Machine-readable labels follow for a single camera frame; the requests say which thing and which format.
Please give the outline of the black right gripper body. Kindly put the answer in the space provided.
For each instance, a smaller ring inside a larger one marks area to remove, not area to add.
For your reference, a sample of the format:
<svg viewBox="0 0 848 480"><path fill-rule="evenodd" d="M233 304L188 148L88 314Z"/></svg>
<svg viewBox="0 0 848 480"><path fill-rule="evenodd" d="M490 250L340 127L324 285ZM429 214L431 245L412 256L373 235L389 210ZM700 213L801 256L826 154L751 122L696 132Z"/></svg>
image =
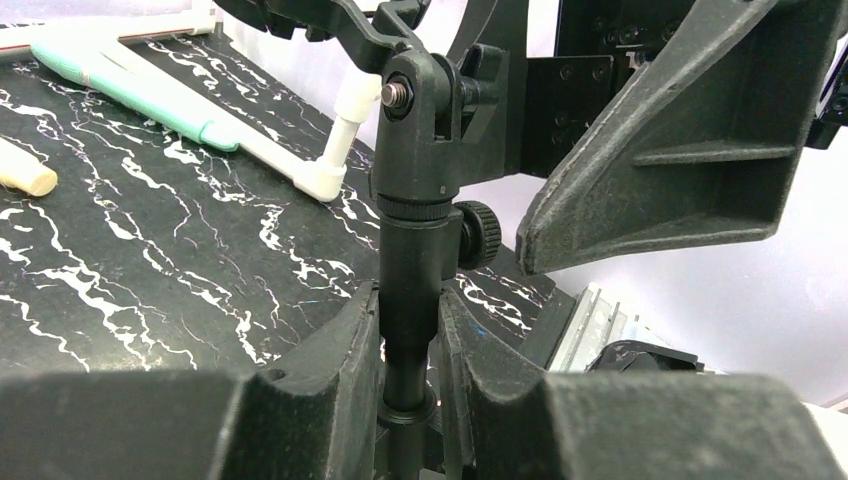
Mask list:
<svg viewBox="0 0 848 480"><path fill-rule="evenodd" d="M551 176L628 95L655 110L617 175L789 178L846 23L843 1L564 1L528 60L520 170Z"/></svg>

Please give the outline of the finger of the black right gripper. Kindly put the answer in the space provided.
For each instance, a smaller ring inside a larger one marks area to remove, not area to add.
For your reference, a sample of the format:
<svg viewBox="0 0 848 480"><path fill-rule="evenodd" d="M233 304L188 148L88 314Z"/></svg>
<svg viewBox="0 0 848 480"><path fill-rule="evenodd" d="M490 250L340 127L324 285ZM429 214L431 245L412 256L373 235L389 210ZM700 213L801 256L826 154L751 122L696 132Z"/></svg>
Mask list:
<svg viewBox="0 0 848 480"><path fill-rule="evenodd" d="M638 1L619 43L652 54L535 196L528 275L773 235L807 143L843 1Z"/></svg>

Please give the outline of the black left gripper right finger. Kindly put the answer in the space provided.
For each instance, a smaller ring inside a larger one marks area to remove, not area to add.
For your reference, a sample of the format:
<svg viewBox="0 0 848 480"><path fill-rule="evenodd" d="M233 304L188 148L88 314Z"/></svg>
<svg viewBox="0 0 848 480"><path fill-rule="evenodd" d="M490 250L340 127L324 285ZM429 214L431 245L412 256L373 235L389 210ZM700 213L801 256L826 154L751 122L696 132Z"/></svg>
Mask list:
<svg viewBox="0 0 848 480"><path fill-rule="evenodd" d="M838 479L810 411L763 376L549 373L440 300L450 479Z"/></svg>

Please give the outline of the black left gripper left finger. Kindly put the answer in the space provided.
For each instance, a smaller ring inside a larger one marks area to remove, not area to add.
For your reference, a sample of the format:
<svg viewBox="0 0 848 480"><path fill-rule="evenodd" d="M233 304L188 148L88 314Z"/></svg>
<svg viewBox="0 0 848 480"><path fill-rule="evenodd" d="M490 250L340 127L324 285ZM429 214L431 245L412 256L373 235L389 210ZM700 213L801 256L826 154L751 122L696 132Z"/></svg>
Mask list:
<svg viewBox="0 0 848 480"><path fill-rule="evenodd" d="M1 385L5 479L368 479L376 289L270 367L42 374Z"/></svg>

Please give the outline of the small black tripod stand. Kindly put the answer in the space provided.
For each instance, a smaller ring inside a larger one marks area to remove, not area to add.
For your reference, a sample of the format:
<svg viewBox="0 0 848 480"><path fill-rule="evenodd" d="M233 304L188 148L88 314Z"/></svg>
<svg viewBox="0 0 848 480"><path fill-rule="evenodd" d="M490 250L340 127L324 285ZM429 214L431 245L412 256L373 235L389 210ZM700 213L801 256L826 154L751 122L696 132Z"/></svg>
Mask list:
<svg viewBox="0 0 848 480"><path fill-rule="evenodd" d="M380 420L388 444L383 479L416 479L435 410L426 383L443 284L490 263L500 226L487 207L455 206L462 186L520 164L528 5L471 1L447 55L415 33L425 1L225 1L225 12L279 38L303 29L336 39L354 65L382 78L371 169L380 211L378 319L385 346Z"/></svg>

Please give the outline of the green microphone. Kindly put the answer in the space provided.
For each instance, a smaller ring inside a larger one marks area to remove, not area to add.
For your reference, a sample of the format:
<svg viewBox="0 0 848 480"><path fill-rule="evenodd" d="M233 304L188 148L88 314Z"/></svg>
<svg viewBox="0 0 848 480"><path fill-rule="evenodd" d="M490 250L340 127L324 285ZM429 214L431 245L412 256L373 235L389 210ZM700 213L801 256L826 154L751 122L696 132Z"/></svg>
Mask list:
<svg viewBox="0 0 848 480"><path fill-rule="evenodd" d="M62 78L101 92L196 143L225 152L240 146L237 135L222 121L189 105L174 90L129 72L90 44L41 40L30 50Z"/></svg>

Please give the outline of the cream yellow microphone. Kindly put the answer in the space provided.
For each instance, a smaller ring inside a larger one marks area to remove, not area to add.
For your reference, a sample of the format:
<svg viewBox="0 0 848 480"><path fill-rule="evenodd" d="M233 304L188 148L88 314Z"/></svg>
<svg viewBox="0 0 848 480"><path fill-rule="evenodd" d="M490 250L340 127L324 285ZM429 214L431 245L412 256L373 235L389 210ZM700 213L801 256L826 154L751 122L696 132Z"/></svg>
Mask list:
<svg viewBox="0 0 848 480"><path fill-rule="evenodd" d="M33 154L1 139L1 184L43 197L57 187L58 174Z"/></svg>

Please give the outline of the right robot arm base mount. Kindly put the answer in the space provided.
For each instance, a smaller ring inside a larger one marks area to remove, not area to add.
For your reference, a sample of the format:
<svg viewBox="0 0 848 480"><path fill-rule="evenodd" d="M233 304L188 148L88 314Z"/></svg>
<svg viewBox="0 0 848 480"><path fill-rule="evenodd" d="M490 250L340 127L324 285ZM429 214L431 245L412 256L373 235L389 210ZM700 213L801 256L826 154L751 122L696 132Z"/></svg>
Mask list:
<svg viewBox="0 0 848 480"><path fill-rule="evenodd" d="M702 373L704 364L691 353L643 341L618 340L605 346L586 367L586 372L628 370Z"/></svg>

